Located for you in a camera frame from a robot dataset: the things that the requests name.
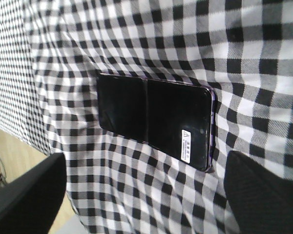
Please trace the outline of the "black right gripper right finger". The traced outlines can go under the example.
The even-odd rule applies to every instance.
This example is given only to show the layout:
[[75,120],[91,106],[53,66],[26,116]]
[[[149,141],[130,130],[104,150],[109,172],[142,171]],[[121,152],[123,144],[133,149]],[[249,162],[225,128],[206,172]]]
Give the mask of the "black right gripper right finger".
[[293,234],[293,182],[230,151],[224,188],[241,233]]

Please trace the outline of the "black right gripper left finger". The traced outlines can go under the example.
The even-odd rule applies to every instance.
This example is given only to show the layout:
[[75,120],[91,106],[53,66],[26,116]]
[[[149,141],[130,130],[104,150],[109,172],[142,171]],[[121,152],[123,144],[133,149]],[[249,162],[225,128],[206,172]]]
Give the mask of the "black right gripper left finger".
[[52,154],[0,189],[0,234],[48,233],[65,190],[65,157]]

